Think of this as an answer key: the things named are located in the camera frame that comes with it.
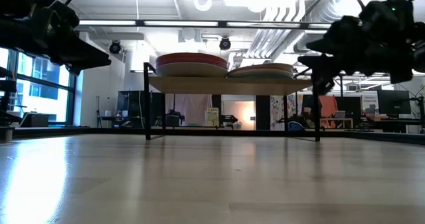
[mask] plate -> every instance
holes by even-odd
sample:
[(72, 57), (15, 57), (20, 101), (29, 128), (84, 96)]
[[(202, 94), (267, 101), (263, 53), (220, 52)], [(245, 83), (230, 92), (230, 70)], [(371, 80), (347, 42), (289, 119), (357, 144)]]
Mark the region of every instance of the plate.
[(228, 74), (229, 78), (292, 78), (292, 76), (292, 72), (276, 68), (237, 70)]
[(279, 64), (279, 63), (258, 64), (258, 65), (251, 65), (251, 66), (234, 69), (230, 71), (229, 74), (232, 74), (234, 72), (239, 72), (242, 70), (257, 70), (257, 69), (278, 69), (278, 70), (285, 70), (290, 73), (293, 73), (294, 67), (290, 64)]
[(157, 62), (157, 67), (163, 66), (164, 64), (171, 64), (171, 63), (197, 62), (197, 63), (213, 64), (213, 65), (221, 66), (223, 68), (227, 68), (227, 62), (221, 62), (221, 61), (208, 59), (208, 58), (184, 57), (184, 58), (172, 58), (167, 60), (157, 60), (156, 62)]
[(157, 68), (157, 76), (162, 77), (221, 77), (227, 75), (227, 69), (213, 64), (199, 62), (179, 62), (164, 64)]
[(217, 57), (214, 55), (202, 54), (202, 53), (174, 53), (174, 54), (162, 55), (157, 58), (157, 63), (162, 62), (163, 60), (170, 60), (174, 58), (205, 58), (209, 60), (217, 60), (227, 65), (227, 61), (220, 57)]

